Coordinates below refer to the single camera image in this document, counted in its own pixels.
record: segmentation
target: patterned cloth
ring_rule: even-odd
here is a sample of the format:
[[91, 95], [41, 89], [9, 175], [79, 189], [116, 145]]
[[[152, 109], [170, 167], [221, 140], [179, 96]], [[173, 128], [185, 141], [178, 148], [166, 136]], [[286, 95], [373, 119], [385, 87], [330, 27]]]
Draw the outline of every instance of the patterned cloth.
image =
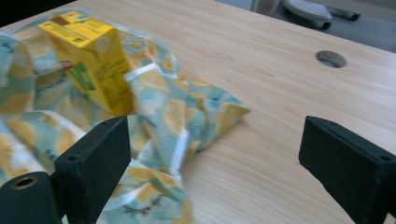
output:
[[[113, 118], [75, 91], [36, 28], [69, 10], [0, 33], [0, 186], [34, 171], [53, 173], [53, 160]], [[97, 223], [190, 223], [181, 163], [249, 109], [227, 91], [183, 75], [158, 39], [107, 23], [119, 30], [132, 67], [125, 79], [134, 95], [134, 111], [127, 116], [133, 158]]]

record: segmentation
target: screw hole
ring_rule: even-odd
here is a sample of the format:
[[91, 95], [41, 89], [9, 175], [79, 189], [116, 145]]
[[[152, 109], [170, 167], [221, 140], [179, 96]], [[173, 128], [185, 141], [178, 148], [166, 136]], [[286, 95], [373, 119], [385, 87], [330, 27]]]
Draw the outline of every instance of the screw hole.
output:
[[26, 188], [33, 186], [33, 184], [35, 182], [37, 182], [37, 177], [27, 176], [23, 179], [20, 179], [17, 183], [13, 184], [12, 188], [13, 189], [26, 189]]
[[78, 159], [78, 155], [73, 155], [73, 156], [69, 156], [69, 158], [67, 158], [69, 161], [75, 161], [76, 159]]
[[383, 161], [390, 161], [390, 158], [387, 157], [387, 156], [380, 156], [379, 158], [380, 158], [381, 160], [383, 160]]

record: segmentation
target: yellow juice box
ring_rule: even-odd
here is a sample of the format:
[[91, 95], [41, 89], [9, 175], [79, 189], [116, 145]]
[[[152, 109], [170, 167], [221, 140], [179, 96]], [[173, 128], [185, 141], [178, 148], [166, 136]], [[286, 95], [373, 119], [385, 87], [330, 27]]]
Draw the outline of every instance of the yellow juice box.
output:
[[118, 31], [101, 21], [67, 12], [39, 25], [76, 90], [114, 116], [128, 114], [132, 94], [124, 75], [129, 64]]

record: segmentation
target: wood grain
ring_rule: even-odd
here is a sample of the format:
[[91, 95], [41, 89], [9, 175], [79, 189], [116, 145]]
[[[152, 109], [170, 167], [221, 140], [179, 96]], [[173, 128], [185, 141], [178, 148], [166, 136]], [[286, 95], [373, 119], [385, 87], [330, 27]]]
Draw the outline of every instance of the wood grain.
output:
[[[209, 0], [80, 0], [67, 7], [160, 38], [189, 76], [252, 109], [182, 168], [196, 223], [353, 223], [298, 162], [307, 115], [396, 153], [393, 53]], [[346, 67], [319, 63], [320, 50], [343, 55]]]

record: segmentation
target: chair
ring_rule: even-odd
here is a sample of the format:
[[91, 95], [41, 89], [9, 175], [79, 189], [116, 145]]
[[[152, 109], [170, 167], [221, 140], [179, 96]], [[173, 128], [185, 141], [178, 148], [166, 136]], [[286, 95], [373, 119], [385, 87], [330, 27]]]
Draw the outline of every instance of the chair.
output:
[[322, 21], [323, 30], [327, 30], [332, 25], [332, 14], [329, 10], [316, 3], [307, 2], [305, 0], [285, 0], [285, 7], [289, 12], [296, 14], [297, 16], [312, 20]]

